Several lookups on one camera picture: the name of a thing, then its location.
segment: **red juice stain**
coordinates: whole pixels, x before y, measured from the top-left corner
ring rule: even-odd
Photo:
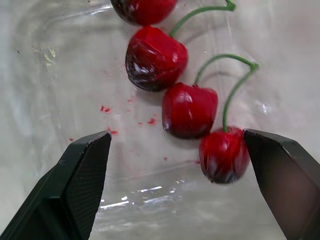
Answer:
[[[100,112],[109,114],[111,112],[111,108],[101,105]]]
[[[135,98],[136,98],[136,96],[131,95],[131,97],[129,97],[127,100],[128,104],[132,104],[134,102]]]
[[[106,70],[104,70],[103,73],[104,73],[105,75],[107,75],[108,78],[111,78],[110,74],[109,74]]]
[[[149,125],[155,125],[156,124],[156,120],[152,117],[150,118],[150,120],[147,122]]]
[[[111,130],[109,127],[107,127],[106,130],[107,130],[107,131],[110,131],[113,136],[118,136],[118,135],[119,135],[119,132],[118,132],[118,131]]]

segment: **cherry stem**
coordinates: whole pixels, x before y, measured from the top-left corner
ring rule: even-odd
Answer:
[[[236,85],[233,87],[233,89],[231,90],[229,96],[226,99],[226,102],[224,104],[224,109],[223,109],[223,118],[222,118],[222,126],[223,126],[223,131],[224,132],[228,132],[228,126],[227,126],[227,113],[228,113],[228,109],[229,109],[229,105],[230,102],[233,98],[233,96],[235,95],[235,93],[237,92],[237,90],[241,87],[242,84],[244,84],[248,78],[255,72],[258,70],[259,65],[257,63],[254,62],[250,62],[248,60],[246,60],[245,58],[241,57],[241,56],[237,56],[234,54],[220,54],[220,55],[216,55],[212,58],[210,58],[200,69],[200,71],[198,72],[195,81],[194,81],[194,85],[198,85],[201,76],[203,75],[204,71],[206,70],[206,68],[212,64],[213,62],[219,60],[219,59],[224,59],[224,58],[228,58],[228,59],[235,59],[238,60],[246,65],[249,66],[249,72],[242,77],[237,83]]]
[[[231,0],[225,0],[226,6],[205,6],[198,8],[196,10],[191,11],[187,15],[185,15],[178,23],[174,26],[172,31],[170,32],[169,36],[174,37],[176,35],[177,31],[182,27],[185,22],[187,22],[190,18],[193,16],[203,13],[203,12],[208,12],[208,11],[231,11],[233,12],[236,9],[236,5],[231,1]]]

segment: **red droplet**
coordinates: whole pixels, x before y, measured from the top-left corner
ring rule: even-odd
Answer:
[[[101,105],[101,108],[100,108],[100,112],[103,112],[103,113],[110,113],[111,112],[111,108],[110,107],[105,107],[103,105]]]
[[[152,117],[150,118],[150,120],[147,122],[149,125],[155,125],[156,124],[156,120]]]
[[[110,129],[109,127],[107,127],[106,130],[107,130],[107,131],[110,131],[113,136],[118,136],[118,135],[119,135],[119,132],[118,132],[118,131],[114,131],[114,130]]]

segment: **red cherry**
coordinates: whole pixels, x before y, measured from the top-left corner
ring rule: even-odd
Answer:
[[[138,88],[158,92],[177,81],[188,63],[188,50],[160,29],[145,26],[130,40],[125,57],[129,80]]]
[[[147,26],[165,19],[177,0],[111,0],[115,12],[126,22]]]
[[[229,184],[240,179],[249,165],[250,157],[242,130],[228,127],[205,137],[199,146],[203,174],[217,184]]]
[[[217,107],[218,95],[213,89],[179,82],[164,95],[163,128],[181,139],[204,137],[214,124]]]

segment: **clear plastic container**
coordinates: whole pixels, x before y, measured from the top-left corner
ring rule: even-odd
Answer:
[[[109,1],[5,1],[9,11],[0,88],[0,199],[9,223],[37,180],[68,144],[113,131],[105,187],[91,240],[284,240],[250,166],[235,184],[202,175],[199,141],[162,129],[163,92],[138,90],[124,66],[130,37]],[[237,10],[195,16],[176,35],[189,51],[180,81],[191,84],[200,66],[220,53],[261,65],[234,98],[228,122],[297,140],[319,157],[318,0],[237,0]],[[158,27],[168,32],[189,11],[223,0],[179,0]],[[221,60],[200,85],[222,104],[246,66]]]

